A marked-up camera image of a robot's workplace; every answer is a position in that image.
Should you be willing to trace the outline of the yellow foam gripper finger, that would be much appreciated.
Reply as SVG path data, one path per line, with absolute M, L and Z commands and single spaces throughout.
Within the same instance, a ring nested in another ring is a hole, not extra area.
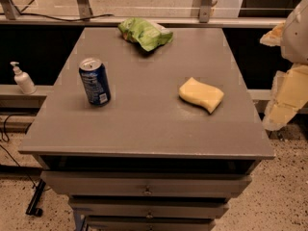
M 280 46 L 285 23 L 276 25 L 260 38 L 260 43 L 266 46 Z
M 308 66 L 293 64 L 287 71 L 277 71 L 272 82 L 270 101 L 265 109 L 263 126 L 278 131 L 308 102 Z

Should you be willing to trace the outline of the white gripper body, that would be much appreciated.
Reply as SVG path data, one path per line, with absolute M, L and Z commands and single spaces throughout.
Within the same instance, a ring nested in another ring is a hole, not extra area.
M 308 64 L 308 0 L 301 0 L 285 21 L 281 55 L 292 63 Z

